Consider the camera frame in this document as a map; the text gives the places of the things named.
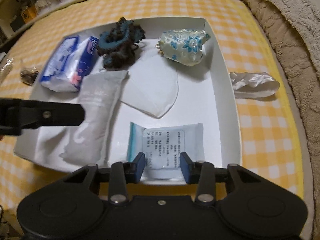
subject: metal screw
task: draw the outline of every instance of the metal screw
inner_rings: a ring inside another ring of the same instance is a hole
[[[121,194],[116,194],[116,195],[113,195],[110,200],[114,203],[122,203],[124,201],[127,200],[126,196],[124,195],[121,195]]]
[[[201,194],[198,196],[198,200],[200,200],[203,203],[207,203],[213,201],[214,197],[210,194]]]
[[[48,119],[51,117],[51,112],[49,111],[45,111],[42,113],[43,118]]]
[[[159,204],[160,206],[164,206],[166,203],[167,203],[167,202],[166,202],[165,200],[159,200],[159,201],[158,201],[158,204]]]

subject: blue flower pattern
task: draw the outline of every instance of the blue flower pattern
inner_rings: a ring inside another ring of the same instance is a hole
[[[201,49],[201,40],[199,39],[199,36],[193,37],[189,36],[188,39],[183,41],[185,44],[183,45],[183,48],[187,49],[188,52],[197,52],[198,49]]]
[[[176,42],[172,41],[170,44],[171,44],[171,47],[173,47],[174,49],[177,49],[177,43]]]

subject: white cardboard box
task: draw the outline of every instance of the white cardboard box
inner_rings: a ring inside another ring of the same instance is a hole
[[[229,163],[241,164],[241,136],[236,102],[222,53],[216,37],[205,19],[189,17],[159,17],[135,20],[146,32],[146,39],[157,39],[162,32],[173,29],[204,29],[211,35],[204,44],[204,59],[199,65],[187,67],[168,60],[178,72],[179,93],[176,102],[161,119],[153,118],[124,103],[115,109],[109,133],[108,162],[126,160],[130,122],[146,128],[170,127],[202,123],[204,126],[205,160],[215,167],[226,168]],[[96,37],[115,24],[94,27],[79,33]],[[77,93],[56,93],[40,85],[37,79],[30,100],[76,103]],[[16,143],[17,156],[41,166],[64,172],[80,168],[63,161],[59,154],[68,143],[67,127],[41,127],[24,130]],[[146,184],[183,184],[145,180]]]

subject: white pouch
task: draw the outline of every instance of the white pouch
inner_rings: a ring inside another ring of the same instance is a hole
[[[130,124],[128,160],[139,152],[146,156],[145,171],[152,179],[183,179],[180,153],[192,161],[204,160],[203,126],[201,123],[176,127],[147,129]]]
[[[121,101],[161,118],[177,99],[178,74],[171,62],[159,55],[152,42],[143,42],[147,46],[141,49],[141,57],[129,68],[130,79],[124,87]]]
[[[85,110],[85,119],[81,125],[70,127],[69,143],[60,154],[66,162],[104,164],[110,120],[127,73],[108,71],[84,77],[78,103]]]

